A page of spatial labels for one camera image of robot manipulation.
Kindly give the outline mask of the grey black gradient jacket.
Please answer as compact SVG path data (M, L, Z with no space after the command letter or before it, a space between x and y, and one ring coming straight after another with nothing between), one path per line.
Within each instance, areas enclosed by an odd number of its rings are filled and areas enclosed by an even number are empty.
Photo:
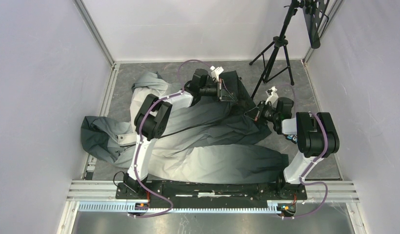
M179 83L164 81L159 73L146 72L131 88L131 121L85 116L80 127L82 148L99 160L128 169L136 148L133 122L143 100L148 94L162 96L180 88ZM173 112L154 145L148 173L167 180L212 184L275 181L288 166L288 155L256 145L272 131L264 122L243 115L255 104L240 78L238 92L235 103L202 97L193 107ZM131 140L118 143L122 135Z

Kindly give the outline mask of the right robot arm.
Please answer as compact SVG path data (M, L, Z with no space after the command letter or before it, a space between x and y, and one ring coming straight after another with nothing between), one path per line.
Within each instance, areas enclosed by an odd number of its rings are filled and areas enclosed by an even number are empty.
M297 112L292 115L294 101L280 97L273 106L261 101L256 107L245 112L255 122L270 122L274 131L283 136L292 136L298 152L275 181L275 193L281 199L289 198L295 191L306 185L309 172L322 160L338 151L340 140L332 117L328 112Z

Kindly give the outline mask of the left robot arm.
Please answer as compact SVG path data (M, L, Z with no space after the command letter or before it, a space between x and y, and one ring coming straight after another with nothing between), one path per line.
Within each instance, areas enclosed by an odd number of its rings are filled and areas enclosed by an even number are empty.
M123 176L123 183L133 198L146 194L144 180L148 176L148 165L156 141L165 132L170 115L180 109L197 104L202 97L214 97L217 101L235 101L234 96L220 77L224 69L211 66L209 70L197 69L193 78L172 94L158 97L149 94L134 120L136 126L136 148L133 162Z

